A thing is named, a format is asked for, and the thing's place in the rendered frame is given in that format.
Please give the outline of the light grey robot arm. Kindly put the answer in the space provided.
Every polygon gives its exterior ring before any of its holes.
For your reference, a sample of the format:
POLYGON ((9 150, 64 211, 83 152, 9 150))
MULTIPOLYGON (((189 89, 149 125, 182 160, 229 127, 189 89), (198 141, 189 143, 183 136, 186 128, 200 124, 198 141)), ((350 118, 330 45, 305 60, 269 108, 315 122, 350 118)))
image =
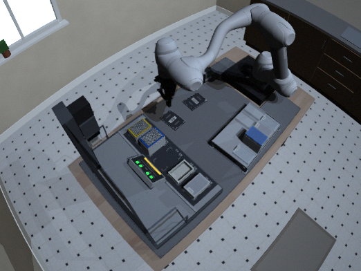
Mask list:
POLYGON ((297 91, 297 83, 288 69, 286 47, 295 40, 293 27, 282 17, 271 12, 263 3, 254 3, 236 11, 215 29, 206 52, 200 57, 183 57, 176 42, 170 37, 159 39, 155 47, 158 75, 154 81, 172 79, 186 91, 196 91, 203 84, 204 70, 216 59, 228 32, 252 26, 259 30, 270 46, 270 52, 258 54, 252 70, 247 69, 246 80, 264 91, 271 85, 284 97, 297 91), (271 54, 270 54, 271 53, 271 54))

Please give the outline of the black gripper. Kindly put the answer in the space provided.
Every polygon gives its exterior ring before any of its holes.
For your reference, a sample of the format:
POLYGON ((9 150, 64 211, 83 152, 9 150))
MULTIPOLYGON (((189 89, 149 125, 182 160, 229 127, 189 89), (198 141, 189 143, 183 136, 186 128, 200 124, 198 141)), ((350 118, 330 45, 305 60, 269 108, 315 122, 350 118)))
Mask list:
POLYGON ((166 101, 166 105, 168 107, 172 106, 172 96, 174 96, 175 94, 175 90, 176 90, 176 83, 172 80, 172 79, 163 79, 160 77, 160 88, 157 89, 157 91, 160 93, 160 95, 162 96, 162 98, 166 101), (163 89, 165 94, 163 93, 163 89))

